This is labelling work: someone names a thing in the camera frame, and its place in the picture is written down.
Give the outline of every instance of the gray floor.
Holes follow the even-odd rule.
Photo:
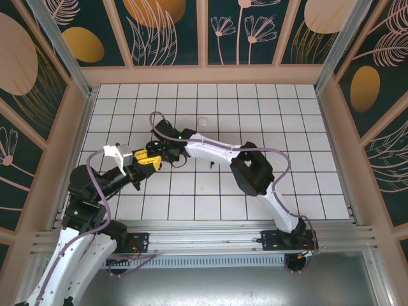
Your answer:
[[[81,306],[371,306],[362,257],[323,254],[301,275],[281,267],[146,269],[123,279],[98,272]]]

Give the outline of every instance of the flower drawing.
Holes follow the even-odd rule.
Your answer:
[[[240,32],[241,32],[241,20],[242,12],[244,8],[250,8],[253,6],[269,6],[280,3],[281,0],[238,0],[238,4],[241,7],[240,15],[238,18],[238,32],[237,32],[237,65],[240,64]]]
[[[251,6],[268,6],[280,3],[281,0],[238,0],[241,8],[250,8]]]
[[[17,170],[33,177],[34,175],[32,173],[29,173],[28,171],[21,169],[20,167],[16,166],[13,163],[13,156],[17,148],[17,140],[18,133],[14,129],[10,129],[9,133],[7,133],[7,130],[4,127],[0,127],[0,173],[1,166],[12,166]],[[22,186],[16,182],[12,182],[2,176],[0,176],[0,181],[27,192],[30,190],[29,188]],[[0,209],[22,210],[22,208],[10,208],[10,207],[0,207]]]
[[[252,44],[276,39],[277,33],[273,31],[275,29],[273,18],[274,16],[270,18],[259,17],[255,23],[253,16],[245,18],[245,31],[249,42],[248,64],[251,63]]]
[[[219,38],[221,36],[234,34],[236,32],[236,29],[235,27],[233,27],[233,22],[231,20],[231,17],[228,17],[228,18],[221,17],[219,20],[217,17],[212,17],[211,25],[212,25],[212,29],[215,32],[215,35],[217,36],[219,58],[221,60],[221,64],[223,65],[224,61],[222,60],[221,46],[219,43]]]
[[[10,129],[9,135],[4,127],[0,127],[0,164],[13,164],[13,155],[17,146],[18,133]]]

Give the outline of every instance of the cable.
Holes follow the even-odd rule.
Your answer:
[[[277,200],[278,204],[280,205],[280,207],[282,207],[282,209],[285,211],[285,213],[287,213],[288,215],[291,215],[292,217],[295,218],[301,218],[301,219],[305,219],[307,221],[307,223],[309,224],[310,230],[312,231],[312,236],[313,236],[313,243],[314,243],[314,248],[317,249],[317,237],[316,237],[316,233],[314,232],[314,228],[313,225],[310,221],[310,219],[306,216],[306,215],[296,215],[294,213],[292,213],[290,210],[288,210],[285,205],[281,202],[281,200],[279,199],[279,197],[276,194],[276,184],[286,175],[289,173],[290,169],[291,169],[291,160],[290,158],[283,152],[277,150],[277,149],[272,149],[272,148],[231,148],[229,146],[226,145],[221,145],[220,143],[216,143],[216,142],[211,142],[210,140],[199,140],[199,139],[179,139],[179,138],[172,138],[169,137],[165,134],[162,134],[162,132],[160,132],[158,129],[156,129],[156,127],[154,126],[154,122],[153,122],[153,117],[155,115],[160,115],[164,120],[165,117],[161,112],[152,112],[149,115],[149,121],[150,121],[150,125],[153,128],[153,131],[155,133],[157,133],[158,135],[160,135],[161,137],[167,139],[167,140],[171,140],[173,142],[189,142],[189,143],[193,143],[193,142],[199,142],[199,143],[206,143],[209,145],[213,145],[215,147],[224,149],[224,150],[230,150],[230,151],[236,151],[236,152],[254,152],[254,151],[266,151],[266,152],[273,152],[276,154],[279,154],[283,157],[285,157],[286,161],[288,162],[288,166],[286,167],[285,171],[283,172],[282,175],[280,175],[272,184],[272,192],[274,193],[275,199]]]
[[[140,257],[140,250],[139,250],[139,248],[137,247],[137,245],[136,245],[133,241],[130,241],[130,242],[128,243],[128,245],[133,245],[133,249],[134,249],[133,255],[136,255],[136,252],[137,252],[137,253],[138,253],[138,257]]]
[[[53,264],[52,264],[50,270],[48,271],[47,276],[45,277],[44,283],[43,283],[43,285],[42,285],[42,287],[41,287],[41,289],[40,289],[40,293],[38,293],[38,296],[37,296],[37,299],[36,299],[36,303],[34,304],[34,306],[39,306],[39,304],[41,303],[41,299],[43,298],[43,295],[44,295],[44,293],[45,293],[45,288],[47,287],[48,283],[50,282],[51,276],[52,276],[52,274],[53,274],[55,268],[57,267],[59,260],[64,256],[64,253],[65,253],[65,251],[68,249],[68,247],[70,247],[74,242],[76,242],[78,239],[81,239],[81,238],[84,237],[84,236],[87,236],[87,235],[90,235],[90,234],[94,234],[94,233],[97,233],[97,232],[103,230],[105,227],[108,226],[108,224],[109,224],[109,222],[110,222],[110,220],[111,220],[111,218],[112,218],[112,215],[111,215],[111,212],[110,212],[110,209],[109,209],[108,202],[107,202],[107,200],[106,200],[106,198],[105,198],[105,195],[103,194],[102,189],[100,188],[98,182],[96,181],[96,177],[95,177],[95,175],[93,174],[92,168],[91,168],[91,159],[92,159],[94,156],[96,156],[96,155],[98,155],[98,154],[100,154],[100,153],[103,153],[103,152],[104,152],[104,150],[102,149],[102,150],[93,152],[93,153],[88,157],[88,159],[87,159],[87,171],[88,171],[89,177],[91,178],[92,183],[93,183],[94,186],[95,186],[96,191],[97,191],[98,194],[99,194],[99,197],[101,198],[101,200],[102,200],[102,202],[103,202],[103,205],[104,205],[105,208],[106,208],[106,213],[108,214],[108,217],[106,218],[106,221],[105,221],[101,226],[98,226],[97,228],[94,228],[94,229],[92,229],[92,230],[90,230],[90,231],[86,231],[85,233],[82,233],[82,234],[76,236],[75,238],[73,238],[73,239],[71,239],[69,242],[67,242],[67,244],[61,249],[60,253],[58,253],[57,259],[53,262]]]
[[[112,271],[111,271],[111,267],[114,265],[114,264],[116,264],[115,262],[113,262],[113,263],[111,263],[109,266],[108,266],[108,273],[109,273],[109,275],[111,276],[111,277],[117,277],[117,278],[121,278],[122,276],[127,276],[127,275],[129,275],[129,274],[132,274],[132,273],[135,273],[136,271],[138,271],[142,266],[144,266],[144,265],[147,265],[150,261],[152,261],[155,257],[156,257],[157,255],[156,254],[152,254],[152,255],[147,255],[147,256],[140,256],[140,257],[137,257],[137,258],[135,258],[135,259],[133,259],[133,258],[129,258],[129,257],[108,257],[108,259],[122,259],[122,260],[130,260],[130,259],[133,259],[133,260],[143,260],[143,259],[146,259],[143,263],[141,263],[140,265],[138,265],[136,268],[133,268],[133,269],[127,269],[125,272],[123,272],[123,273],[121,273],[121,274],[114,274]]]
[[[175,165],[174,165],[174,162],[171,162],[170,164],[171,164],[171,167],[172,167],[172,168],[178,169],[178,168],[184,167],[184,166],[187,164],[187,158],[186,158],[186,156],[184,156],[184,155],[182,155],[182,156],[184,157],[184,163],[183,163],[181,166],[175,166]]]

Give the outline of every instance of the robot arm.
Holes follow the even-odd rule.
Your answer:
[[[159,140],[149,142],[145,149],[131,151],[127,145],[106,146],[105,155],[113,157],[118,167],[103,175],[92,169],[105,197],[115,195],[128,184],[133,184],[139,191],[141,181],[158,171],[162,162],[178,161],[181,155],[186,158],[203,158],[229,166],[239,188],[245,194],[257,197],[261,204],[268,207],[278,228],[277,244],[290,249],[302,239],[306,225],[301,218],[284,210],[276,200],[277,196],[284,203],[279,192],[272,191],[275,177],[265,156],[258,150],[233,150],[256,148],[255,144],[247,142],[245,145],[229,145],[210,140],[190,129],[180,133],[164,119],[157,124],[156,129],[162,135],[192,141],[175,142],[152,131]],[[127,243],[126,225],[110,221],[102,232],[82,236],[74,242],[58,259],[54,271],[50,273],[50,267],[56,262],[61,249],[71,239],[100,226],[106,213],[105,206],[99,203],[101,198],[85,165],[72,171],[68,189],[71,199],[65,211],[57,247],[32,295],[26,302],[16,306],[77,305],[102,263],[114,250],[123,248]],[[37,300],[47,278],[49,281],[42,299]]]
[[[245,145],[230,145],[211,140],[190,129],[179,132],[164,119],[157,124],[156,129],[162,135],[188,139],[190,142],[174,142],[152,130],[160,141],[148,144],[147,148],[150,147],[151,152],[164,152],[163,159],[169,161],[178,161],[179,156],[183,155],[186,158],[202,158],[209,162],[229,166],[242,192],[256,197],[269,209],[278,228],[282,245],[291,248],[301,239],[306,224],[303,219],[292,216],[278,203],[272,191],[272,184],[275,180],[272,165],[258,150],[250,152],[237,150],[256,148],[255,144],[247,142]],[[275,194],[279,197],[280,202],[285,204],[280,193],[275,191]]]

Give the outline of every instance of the metal plate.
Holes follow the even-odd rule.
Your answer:
[[[313,244],[313,235],[310,229],[306,229],[303,238],[299,239],[299,243],[295,247],[283,245],[280,239],[277,239],[278,231],[262,231],[261,238],[257,242],[262,243],[264,251],[287,251],[287,250],[305,250],[309,249],[308,243]]]
[[[138,251],[135,250],[135,245],[140,253],[147,253],[149,249],[149,233],[128,233],[127,244],[120,251],[115,250],[115,254],[133,254]]]

